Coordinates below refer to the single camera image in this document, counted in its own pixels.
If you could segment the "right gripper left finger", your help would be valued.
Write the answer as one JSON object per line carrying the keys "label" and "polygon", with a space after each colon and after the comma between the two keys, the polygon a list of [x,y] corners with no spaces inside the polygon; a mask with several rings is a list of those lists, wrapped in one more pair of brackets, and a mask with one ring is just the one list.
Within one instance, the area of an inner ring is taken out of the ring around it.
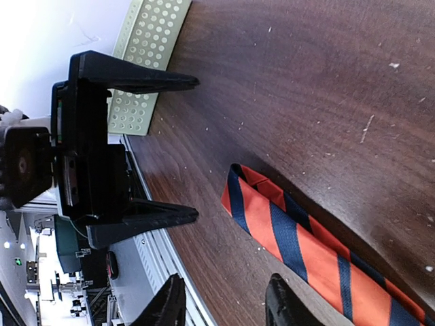
{"label": "right gripper left finger", "polygon": [[131,326],[184,326],[186,290],[184,279],[172,274]]}

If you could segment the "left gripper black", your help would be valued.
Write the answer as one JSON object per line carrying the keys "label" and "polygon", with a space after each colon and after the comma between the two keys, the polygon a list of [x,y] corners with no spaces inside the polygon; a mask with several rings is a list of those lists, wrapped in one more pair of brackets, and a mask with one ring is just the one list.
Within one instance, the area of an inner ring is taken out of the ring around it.
{"label": "left gripper black", "polygon": [[129,197],[125,147],[108,142],[108,89],[133,94],[192,90],[198,78],[149,69],[100,52],[71,57],[69,80],[52,89],[51,138],[60,214],[98,217],[89,245],[104,249],[152,230],[194,223],[195,208]]}

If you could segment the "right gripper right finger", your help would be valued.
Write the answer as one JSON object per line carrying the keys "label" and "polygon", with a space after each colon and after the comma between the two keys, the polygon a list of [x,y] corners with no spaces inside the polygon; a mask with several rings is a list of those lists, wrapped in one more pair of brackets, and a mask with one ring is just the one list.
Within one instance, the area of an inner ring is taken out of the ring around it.
{"label": "right gripper right finger", "polygon": [[271,275],[265,293],[267,326],[301,326],[321,323],[278,273]]}

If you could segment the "red navy striped tie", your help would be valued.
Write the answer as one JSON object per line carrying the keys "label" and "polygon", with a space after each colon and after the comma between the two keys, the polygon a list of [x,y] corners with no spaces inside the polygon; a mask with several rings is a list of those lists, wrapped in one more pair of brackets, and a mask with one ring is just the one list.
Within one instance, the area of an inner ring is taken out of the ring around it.
{"label": "red navy striped tie", "polygon": [[270,179],[232,164],[222,205],[237,224],[354,325],[434,320]]}

